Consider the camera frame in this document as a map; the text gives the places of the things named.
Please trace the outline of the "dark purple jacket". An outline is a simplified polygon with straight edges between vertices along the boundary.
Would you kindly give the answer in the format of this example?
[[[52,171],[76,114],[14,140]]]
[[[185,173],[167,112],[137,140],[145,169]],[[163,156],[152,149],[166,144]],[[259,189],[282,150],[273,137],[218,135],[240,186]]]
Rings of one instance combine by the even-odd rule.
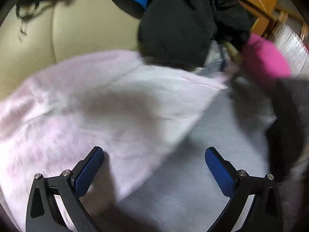
[[[278,184],[284,231],[308,231],[308,80],[275,82],[276,120],[266,131],[270,172]]]

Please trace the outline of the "black clothes pile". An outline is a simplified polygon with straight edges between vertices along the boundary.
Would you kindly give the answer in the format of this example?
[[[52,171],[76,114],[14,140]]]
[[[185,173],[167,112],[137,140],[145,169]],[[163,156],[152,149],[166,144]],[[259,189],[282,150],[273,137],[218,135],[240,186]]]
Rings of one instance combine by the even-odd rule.
[[[238,0],[113,0],[140,19],[142,51],[170,63],[202,67],[213,41],[241,50],[250,38],[250,21]]]

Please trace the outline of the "grey fleece blanket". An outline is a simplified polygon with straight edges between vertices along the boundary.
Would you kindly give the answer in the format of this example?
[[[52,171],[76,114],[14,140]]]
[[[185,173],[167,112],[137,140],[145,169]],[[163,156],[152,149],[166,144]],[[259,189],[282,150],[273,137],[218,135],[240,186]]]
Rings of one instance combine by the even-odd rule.
[[[116,206],[121,231],[207,231],[228,202],[205,163],[208,147],[250,175],[268,172],[271,102],[244,72],[226,84],[175,152]]]

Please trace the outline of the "pale pink blanket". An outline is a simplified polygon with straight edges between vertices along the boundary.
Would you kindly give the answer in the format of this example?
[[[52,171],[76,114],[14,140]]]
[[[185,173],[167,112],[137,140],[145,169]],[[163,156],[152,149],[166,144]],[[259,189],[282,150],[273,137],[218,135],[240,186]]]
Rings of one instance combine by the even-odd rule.
[[[98,216],[142,185],[224,89],[119,50],[32,75],[1,102],[1,204],[25,231],[34,175],[57,176],[99,146],[107,164],[81,199]]]

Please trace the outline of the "magenta pillow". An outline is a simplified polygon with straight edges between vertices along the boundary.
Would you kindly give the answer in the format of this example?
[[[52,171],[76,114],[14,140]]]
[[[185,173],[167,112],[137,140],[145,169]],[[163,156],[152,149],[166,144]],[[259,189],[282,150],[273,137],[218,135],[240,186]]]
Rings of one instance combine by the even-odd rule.
[[[275,81],[292,75],[290,65],[270,41],[251,34],[241,51],[244,68],[266,91],[273,91]]]

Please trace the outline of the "silver insulation mat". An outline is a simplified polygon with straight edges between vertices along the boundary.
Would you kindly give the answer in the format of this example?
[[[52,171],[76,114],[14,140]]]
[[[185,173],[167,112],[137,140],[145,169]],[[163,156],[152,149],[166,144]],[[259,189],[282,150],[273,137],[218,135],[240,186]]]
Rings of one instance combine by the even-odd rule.
[[[273,34],[272,41],[290,65],[296,78],[308,78],[308,49],[293,29],[281,24]]]

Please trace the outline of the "beige leather sofa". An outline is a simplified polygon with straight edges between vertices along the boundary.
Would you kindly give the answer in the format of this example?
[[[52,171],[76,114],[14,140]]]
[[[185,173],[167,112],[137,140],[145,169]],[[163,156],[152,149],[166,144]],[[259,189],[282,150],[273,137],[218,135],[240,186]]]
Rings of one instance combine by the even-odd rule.
[[[52,0],[29,21],[12,9],[1,24],[1,98],[36,71],[76,55],[138,50],[140,17],[130,1]]]

